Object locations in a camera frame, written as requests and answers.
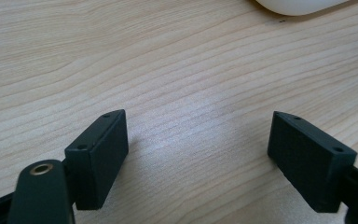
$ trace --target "screw hole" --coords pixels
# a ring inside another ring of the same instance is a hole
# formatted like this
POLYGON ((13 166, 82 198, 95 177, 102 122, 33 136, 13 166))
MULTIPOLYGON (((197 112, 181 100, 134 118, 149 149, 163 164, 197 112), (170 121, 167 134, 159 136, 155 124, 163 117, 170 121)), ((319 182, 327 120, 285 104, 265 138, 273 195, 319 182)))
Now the screw hole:
POLYGON ((341 147, 333 147, 333 149, 337 152, 343 152, 344 149, 342 149, 341 147))
POLYGON ((48 171, 50 171, 53 168, 53 165, 50 163, 45 163, 45 164, 40 164, 37 165, 36 167, 34 167, 31 170, 31 175, 43 175, 45 173, 47 173, 48 171))
POLYGON ((77 146, 77 149, 79 150, 83 150, 83 149, 86 149, 87 148, 87 145, 79 145, 77 146))

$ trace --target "light wood surface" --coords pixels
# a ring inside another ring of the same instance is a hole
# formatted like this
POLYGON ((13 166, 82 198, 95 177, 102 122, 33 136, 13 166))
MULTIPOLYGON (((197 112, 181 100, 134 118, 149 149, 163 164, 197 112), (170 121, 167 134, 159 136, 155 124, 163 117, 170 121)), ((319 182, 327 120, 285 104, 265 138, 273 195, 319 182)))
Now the light wood surface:
POLYGON ((358 1, 295 18, 253 0, 0 0, 0 197, 121 108, 130 154, 77 223, 343 223, 267 145, 280 110, 358 151, 358 1))

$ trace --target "black plastic bracket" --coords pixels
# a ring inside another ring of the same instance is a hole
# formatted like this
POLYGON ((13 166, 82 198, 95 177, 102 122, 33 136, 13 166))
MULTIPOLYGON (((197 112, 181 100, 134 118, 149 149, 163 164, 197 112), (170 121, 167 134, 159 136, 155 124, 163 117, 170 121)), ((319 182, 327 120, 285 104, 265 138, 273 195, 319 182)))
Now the black plastic bracket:
POLYGON ((125 111, 100 116, 65 149, 63 162, 22 170, 16 190, 0 198, 0 223, 75 223, 72 204, 101 208, 128 152, 125 111))
POLYGON ((310 207, 336 213, 349 207, 347 223, 358 223, 357 153, 306 120, 274 112, 268 155, 310 207))

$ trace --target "wooden table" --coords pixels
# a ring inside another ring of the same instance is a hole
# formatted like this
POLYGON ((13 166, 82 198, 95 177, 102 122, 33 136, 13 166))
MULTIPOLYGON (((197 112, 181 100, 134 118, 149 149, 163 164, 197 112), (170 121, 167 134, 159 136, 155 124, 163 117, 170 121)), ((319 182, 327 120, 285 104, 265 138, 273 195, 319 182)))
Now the wooden table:
POLYGON ((0 0, 0 197, 121 108, 130 154, 77 223, 343 223, 266 152, 274 110, 358 151, 358 1, 286 17, 254 0, 0 0))

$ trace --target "white object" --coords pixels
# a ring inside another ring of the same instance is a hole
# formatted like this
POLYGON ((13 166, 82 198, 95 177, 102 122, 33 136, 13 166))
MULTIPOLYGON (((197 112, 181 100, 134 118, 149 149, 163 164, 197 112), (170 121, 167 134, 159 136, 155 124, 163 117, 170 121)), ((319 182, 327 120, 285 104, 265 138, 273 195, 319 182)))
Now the white object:
POLYGON ((349 0, 256 0, 263 7, 271 11, 288 15, 301 16, 328 7, 347 2, 349 0))

